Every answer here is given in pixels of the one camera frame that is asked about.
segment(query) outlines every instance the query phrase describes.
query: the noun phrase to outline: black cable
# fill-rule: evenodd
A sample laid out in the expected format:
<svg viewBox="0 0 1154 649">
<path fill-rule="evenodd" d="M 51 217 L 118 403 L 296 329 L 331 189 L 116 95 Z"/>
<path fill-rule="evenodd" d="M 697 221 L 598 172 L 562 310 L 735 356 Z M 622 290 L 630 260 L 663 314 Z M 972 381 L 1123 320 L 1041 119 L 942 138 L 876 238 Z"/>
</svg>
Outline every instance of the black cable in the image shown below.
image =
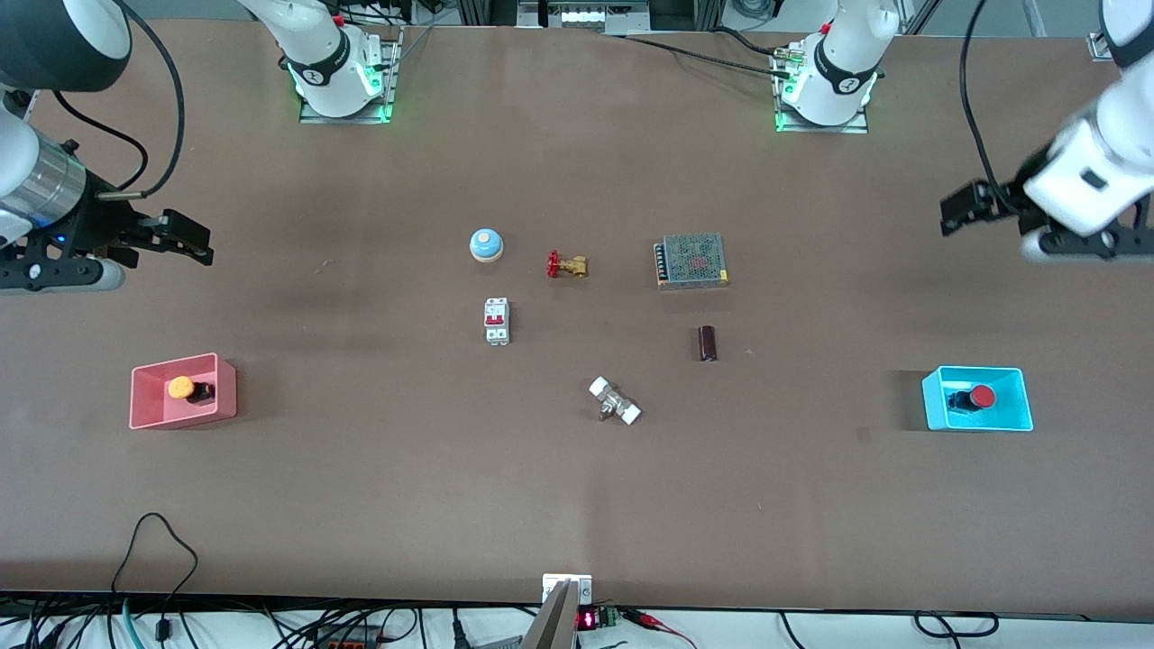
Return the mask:
<svg viewBox="0 0 1154 649">
<path fill-rule="evenodd" d="M 937 622 L 942 625 L 942 628 L 945 629 L 945 633 L 935 632 L 926 628 L 922 625 L 922 617 L 934 618 L 935 620 L 937 620 Z M 961 649 L 961 639 L 989 637 L 995 633 L 997 633 L 998 627 L 1002 626 L 1001 619 L 995 613 L 989 613 L 981 617 L 983 619 L 989 619 L 994 622 L 992 625 L 990 625 L 990 628 L 982 631 L 973 631 L 973 632 L 954 631 L 954 628 L 950 626 L 950 622 L 947 622 L 946 619 L 937 611 L 914 612 L 914 626 L 917 627 L 917 631 L 920 631 L 923 635 L 928 635 L 937 640 L 950 640 L 953 642 L 954 649 Z"/>
<path fill-rule="evenodd" d="M 261 602 L 261 607 L 264 609 L 264 614 L 268 616 L 269 621 L 272 622 L 272 626 L 276 627 L 277 635 L 280 636 L 282 642 L 287 642 L 288 639 L 285 637 L 285 632 L 284 629 L 280 628 L 280 620 L 278 620 L 277 617 L 272 614 L 272 611 L 269 610 L 269 605 L 265 604 L 264 602 Z"/>
<path fill-rule="evenodd" d="M 115 128 L 112 128 L 106 124 L 100 124 L 99 121 L 77 111 L 72 104 L 68 103 L 68 99 L 65 99 L 65 96 L 61 95 L 58 90 L 53 90 L 52 96 L 57 98 L 57 103 L 60 104 L 60 107 L 63 109 L 65 112 L 67 112 L 68 114 L 73 115 L 74 118 L 83 121 L 84 124 L 93 128 L 98 128 L 107 133 L 108 135 L 112 135 L 113 137 L 123 140 L 125 142 L 132 144 L 132 147 L 136 149 L 136 152 L 141 155 L 141 163 L 140 165 L 136 166 L 136 172 L 133 173 L 128 180 L 125 180 L 120 185 L 117 185 L 117 189 L 123 192 L 133 182 L 140 180 L 140 177 L 144 174 L 144 170 L 148 169 L 148 149 L 144 148 L 144 144 L 141 144 L 140 141 L 133 137 L 132 135 L 128 135 L 127 133 L 121 133 L 120 130 L 117 130 Z"/>
<path fill-rule="evenodd" d="M 148 189 L 140 192 L 140 196 L 147 197 L 160 191 L 164 184 L 172 178 L 172 172 L 177 169 L 177 162 L 180 159 L 180 149 L 185 144 L 185 87 L 180 83 L 180 73 L 177 72 L 177 64 L 172 60 L 172 55 L 168 54 L 167 47 L 160 42 L 160 37 L 152 31 L 152 28 L 144 22 L 144 18 L 140 16 L 125 0 L 112 0 L 118 7 L 125 13 L 126 16 L 132 18 L 137 27 L 148 36 L 152 45 L 156 46 L 157 51 L 160 52 L 160 57 L 164 59 L 164 65 L 168 68 L 168 74 L 172 76 L 172 88 L 177 94 L 177 140 L 172 146 L 172 157 L 168 159 L 168 166 L 165 167 L 164 173 L 160 178 Z"/>
<path fill-rule="evenodd" d="M 392 614 L 396 613 L 397 611 L 404 611 L 404 610 L 405 609 L 392 609 L 391 611 L 389 611 L 388 613 L 384 614 L 384 619 L 381 620 L 381 632 L 380 632 L 381 644 L 388 644 L 390 642 L 397 642 L 397 641 L 404 640 L 404 639 L 409 637 L 410 635 L 412 635 L 412 633 L 414 631 L 417 631 L 417 610 L 415 609 L 407 609 L 407 611 L 413 614 L 413 624 L 409 625 L 409 628 L 405 629 L 405 633 L 402 633 L 397 637 L 385 637 L 384 636 L 384 625 L 389 624 L 389 618 L 391 618 Z"/>
<path fill-rule="evenodd" d="M 357 625 L 360 624 L 361 620 L 364 620 L 368 616 L 372 616 L 373 613 L 380 611 L 384 611 L 385 609 L 405 609 L 412 605 L 412 603 L 388 604 L 365 610 L 367 604 L 366 602 L 362 600 L 355 600 L 355 602 L 344 600 L 344 602 L 349 603 L 350 605 L 340 610 L 336 610 L 336 612 L 332 612 L 334 611 L 332 609 L 325 611 L 319 619 L 298 629 L 294 629 L 292 633 L 287 634 L 286 640 L 278 641 L 276 644 L 272 646 L 272 649 L 279 649 L 280 647 L 285 647 L 286 649 L 292 649 L 292 642 L 295 642 L 298 637 L 301 640 L 309 640 L 309 634 L 319 632 L 320 628 L 325 625 L 334 625 L 334 626 L 344 626 L 349 624 Z M 342 620 L 342 618 L 344 618 L 345 616 L 349 616 L 351 613 L 357 613 L 358 611 L 361 612 L 354 616 L 352 619 Z"/>
<path fill-rule="evenodd" d="M 136 525 L 133 528 L 133 536 L 128 540 L 128 551 L 125 552 L 125 558 L 120 560 L 120 566 L 117 567 L 115 574 L 112 575 L 112 584 L 108 590 L 113 595 L 117 594 L 117 582 L 120 581 L 120 575 L 121 573 L 125 572 L 125 566 L 128 565 L 128 558 L 132 557 L 133 554 L 133 547 L 136 545 L 136 535 L 140 534 L 141 525 L 144 523 L 144 521 L 149 519 L 158 519 L 162 523 L 164 523 L 164 529 L 168 531 L 168 536 L 172 537 L 172 540 L 175 540 L 177 544 L 183 547 L 185 551 L 188 552 L 188 555 L 193 558 L 193 566 L 188 568 L 188 573 L 185 574 L 185 577 L 180 580 L 177 583 L 177 585 L 173 587 L 172 591 L 168 592 L 168 596 L 164 598 L 164 603 L 160 604 L 160 620 L 157 622 L 157 627 L 159 631 L 159 627 L 167 626 L 167 619 L 165 618 L 165 613 L 167 613 L 168 602 L 171 602 L 172 598 L 177 595 L 177 591 L 180 590 L 181 587 L 183 587 L 185 583 L 187 583 L 188 580 L 193 577 L 193 574 L 196 573 L 196 567 L 200 566 L 201 558 L 196 554 L 196 551 L 193 550 L 193 546 L 185 543 L 185 539 L 180 538 L 180 536 L 177 535 L 175 531 L 173 531 L 172 524 L 168 523 L 168 519 L 165 519 L 164 515 L 158 512 L 149 512 L 148 514 L 144 514 L 143 516 L 136 520 Z M 166 639 L 167 639 L 166 632 L 165 635 L 159 635 L 160 649 L 164 649 L 164 643 Z"/>
<path fill-rule="evenodd" d="M 986 170 L 986 180 L 990 184 L 990 189 L 994 192 L 994 196 L 1014 216 L 1021 216 L 1018 208 L 1010 204 L 1010 197 L 1006 196 L 1006 193 L 1002 189 L 1002 185 L 998 184 L 997 178 L 994 176 L 994 166 L 990 165 L 990 157 L 986 154 L 986 142 L 982 141 L 982 134 L 977 129 L 977 121 L 974 120 L 974 111 L 969 106 L 969 89 L 966 83 L 966 64 L 969 59 L 969 42 L 974 38 L 974 27 L 977 24 L 977 17 L 982 15 L 982 9 L 984 7 L 986 0 L 977 0 L 977 6 L 974 7 L 974 15 L 969 18 L 969 25 L 966 27 L 966 36 L 961 39 L 961 57 L 958 59 L 958 90 L 961 94 L 961 110 L 966 113 L 966 124 L 969 125 L 969 132 L 974 135 L 974 146 L 977 147 L 977 157 L 982 159 L 982 169 Z"/>
<path fill-rule="evenodd" d="M 711 29 L 710 31 L 717 32 L 717 33 L 728 33 L 729 36 L 736 38 L 737 43 L 741 43 L 748 50 L 752 50 L 754 52 L 757 52 L 758 54 L 764 54 L 766 57 L 772 57 L 773 55 L 773 50 L 774 50 L 773 47 L 762 47 L 762 46 L 755 45 L 748 38 L 745 38 L 745 36 L 743 33 L 741 33 L 740 31 L 737 31 L 735 29 L 729 29 L 727 27 L 718 25 L 718 27 Z"/>
<path fill-rule="evenodd" d="M 759 73 L 759 74 L 767 74 L 770 76 L 777 76 L 777 77 L 780 77 L 780 79 L 789 79 L 789 73 L 787 73 L 785 70 L 772 70 L 772 69 L 769 69 L 769 68 L 759 68 L 759 67 L 755 67 L 755 66 L 747 66 L 745 64 L 739 64 L 739 62 L 735 62 L 735 61 L 727 61 L 725 59 L 717 59 L 714 57 L 710 57 L 710 55 L 706 55 L 706 54 L 699 54 L 697 52 L 690 52 L 689 50 L 682 50 L 681 47 L 674 47 L 673 45 L 666 45 L 665 43 L 657 43 L 657 42 L 653 42 L 653 40 L 645 40 L 644 38 L 627 38 L 627 37 L 623 37 L 623 36 L 619 37 L 619 38 L 621 38 L 623 40 L 628 40 L 629 43 L 643 43 L 645 45 L 652 45 L 653 47 L 660 47 L 661 50 L 667 50 L 667 51 L 674 52 L 676 54 L 684 54 L 687 57 L 692 57 L 695 59 L 700 59 L 703 61 L 709 61 L 711 64 L 717 64 L 719 66 L 728 66 L 728 67 L 732 67 L 732 68 L 737 68 L 737 69 L 743 69 L 743 70 L 749 70 L 749 72 L 756 72 L 756 73 Z"/>
<path fill-rule="evenodd" d="M 39 606 L 40 606 L 40 603 L 37 602 L 36 604 L 32 605 L 31 609 L 28 610 L 28 633 L 24 635 L 24 648 L 25 649 L 28 649 L 29 647 L 33 647 L 33 640 L 32 639 L 37 639 L 36 642 L 37 643 L 39 642 L 38 639 L 39 639 L 40 622 L 36 618 L 36 610 Z"/>
<path fill-rule="evenodd" d="M 383 611 L 384 609 L 388 609 L 388 607 L 390 607 L 390 606 L 377 606 L 376 609 L 372 609 L 372 610 L 368 610 L 368 611 L 362 611 L 361 613 L 358 613 L 352 620 L 345 620 L 345 621 L 339 622 L 339 625 L 337 625 L 337 626 L 345 626 L 345 625 L 347 625 L 349 629 L 345 631 L 345 634 L 337 642 L 337 646 L 338 647 L 344 647 L 345 646 L 345 641 L 349 640 L 349 636 L 352 635 L 353 631 L 357 629 L 357 625 L 359 625 L 359 624 L 364 624 L 365 625 L 365 636 L 368 637 L 368 618 L 370 616 L 373 616 L 374 613 L 376 613 L 379 611 Z M 385 613 L 384 617 L 385 617 L 385 620 L 388 620 L 389 613 Z M 381 629 L 382 631 L 384 629 L 384 621 L 381 622 Z M 336 634 L 334 633 L 329 637 L 331 639 Z"/>
<path fill-rule="evenodd" d="M 185 619 L 185 610 L 177 606 L 177 614 L 180 616 L 180 626 L 185 627 L 185 635 L 188 636 L 188 642 L 193 646 L 193 649 L 201 649 L 200 646 L 196 644 L 196 637 L 193 636 L 193 629 L 188 628 L 188 620 Z"/>
<path fill-rule="evenodd" d="M 417 626 L 421 627 L 421 649 L 429 649 L 428 640 L 425 639 L 425 612 L 417 609 Z"/>
<path fill-rule="evenodd" d="M 473 649 L 465 634 L 465 625 L 460 624 L 460 614 L 457 607 L 452 607 L 452 649 Z"/>
<path fill-rule="evenodd" d="M 789 641 L 793 642 L 794 647 L 797 649 L 805 649 L 805 646 L 797 640 L 796 635 L 794 635 L 793 627 L 789 626 L 789 618 L 786 617 L 786 612 L 778 611 L 778 614 L 781 616 L 781 624 L 786 625 L 786 633 L 789 634 Z"/>
<path fill-rule="evenodd" d="M 112 612 L 113 612 L 113 604 L 115 603 L 115 600 L 117 598 L 114 595 L 108 595 L 108 604 L 107 607 L 105 609 L 106 614 L 104 617 L 105 628 L 108 632 L 110 649 L 117 649 L 117 639 L 112 635 Z"/>
<path fill-rule="evenodd" d="M 65 644 L 65 649 L 73 649 L 74 647 L 80 647 L 80 641 L 82 637 L 84 637 L 84 632 L 88 629 L 88 625 L 90 625 L 92 620 L 96 619 L 96 614 L 99 612 L 100 612 L 99 606 L 92 609 L 92 612 L 89 613 L 88 617 L 84 618 L 84 621 L 80 625 L 80 631 L 76 632 L 76 635 L 68 642 L 68 644 Z"/>
<path fill-rule="evenodd" d="M 374 14 L 376 14 L 377 16 L 380 16 L 382 20 L 384 20 L 389 24 L 396 24 L 392 21 L 397 20 L 398 16 L 387 16 L 384 14 L 384 12 L 382 12 L 381 9 L 376 8 L 376 5 L 366 5 L 366 7 L 368 7 L 369 10 L 372 10 Z"/>
</svg>

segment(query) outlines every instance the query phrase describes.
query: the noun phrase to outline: red wire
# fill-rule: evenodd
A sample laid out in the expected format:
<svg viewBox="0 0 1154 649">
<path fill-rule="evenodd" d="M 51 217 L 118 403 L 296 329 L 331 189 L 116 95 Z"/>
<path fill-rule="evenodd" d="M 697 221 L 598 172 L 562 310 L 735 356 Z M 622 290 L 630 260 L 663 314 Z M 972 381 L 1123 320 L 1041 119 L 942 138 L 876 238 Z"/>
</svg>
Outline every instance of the red wire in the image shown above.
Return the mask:
<svg viewBox="0 0 1154 649">
<path fill-rule="evenodd" d="M 661 632 L 661 633 L 668 633 L 669 635 L 676 635 L 677 637 L 680 637 L 680 639 L 684 640 L 685 642 L 688 642 L 690 647 L 692 647 L 694 649 L 697 649 L 697 643 L 694 642 L 692 640 L 690 640 L 688 635 L 681 633 L 680 631 L 674 631 L 674 629 L 669 628 L 669 625 L 662 622 L 661 620 L 654 618 L 653 616 L 651 616 L 649 613 L 642 613 L 640 614 L 640 622 L 642 622 L 642 626 L 645 627 L 645 628 L 658 631 L 658 632 Z"/>
<path fill-rule="evenodd" d="M 697 649 L 697 643 L 694 642 L 692 640 L 690 640 L 688 635 L 681 633 L 680 631 L 673 631 L 672 628 L 669 628 L 669 627 L 667 627 L 665 625 L 661 625 L 661 626 L 665 627 L 665 628 L 660 628 L 658 631 L 662 631 L 662 632 L 668 633 L 670 635 L 676 635 L 677 637 L 680 637 L 680 639 L 684 640 L 685 642 L 688 642 L 690 647 L 692 647 L 694 649 Z"/>
</svg>

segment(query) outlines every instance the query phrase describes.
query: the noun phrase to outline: red button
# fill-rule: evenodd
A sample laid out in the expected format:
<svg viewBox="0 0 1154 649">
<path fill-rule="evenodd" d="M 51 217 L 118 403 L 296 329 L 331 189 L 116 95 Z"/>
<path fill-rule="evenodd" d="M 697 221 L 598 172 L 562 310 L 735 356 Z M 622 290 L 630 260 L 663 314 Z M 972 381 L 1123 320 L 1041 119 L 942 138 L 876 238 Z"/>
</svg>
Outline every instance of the red button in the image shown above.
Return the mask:
<svg viewBox="0 0 1154 649">
<path fill-rule="evenodd" d="M 969 390 L 969 401 L 979 408 L 992 408 L 998 401 L 998 395 L 994 394 L 994 389 L 989 386 L 974 386 L 974 389 Z"/>
</svg>

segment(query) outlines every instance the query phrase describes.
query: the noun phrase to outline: yellow button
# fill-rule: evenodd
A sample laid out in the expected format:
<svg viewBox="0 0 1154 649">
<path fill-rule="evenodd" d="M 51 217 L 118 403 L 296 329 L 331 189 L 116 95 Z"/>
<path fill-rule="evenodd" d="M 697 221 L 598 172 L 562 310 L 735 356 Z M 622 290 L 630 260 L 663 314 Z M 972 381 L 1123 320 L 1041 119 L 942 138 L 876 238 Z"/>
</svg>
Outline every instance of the yellow button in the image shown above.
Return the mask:
<svg viewBox="0 0 1154 649">
<path fill-rule="evenodd" d="M 195 390 L 196 386 L 188 376 L 177 376 L 168 383 L 168 396 L 172 398 L 188 398 Z"/>
</svg>

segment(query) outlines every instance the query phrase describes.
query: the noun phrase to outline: brown capacitor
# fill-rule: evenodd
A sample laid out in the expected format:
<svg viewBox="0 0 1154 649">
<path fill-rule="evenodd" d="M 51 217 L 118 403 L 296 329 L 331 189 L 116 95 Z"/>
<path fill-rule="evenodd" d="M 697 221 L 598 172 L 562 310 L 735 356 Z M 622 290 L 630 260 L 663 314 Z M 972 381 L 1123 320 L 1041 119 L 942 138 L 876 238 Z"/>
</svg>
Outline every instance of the brown capacitor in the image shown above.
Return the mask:
<svg viewBox="0 0 1154 649">
<path fill-rule="evenodd" d="M 718 359 L 718 343 L 712 326 L 697 328 L 697 350 L 703 361 Z"/>
</svg>

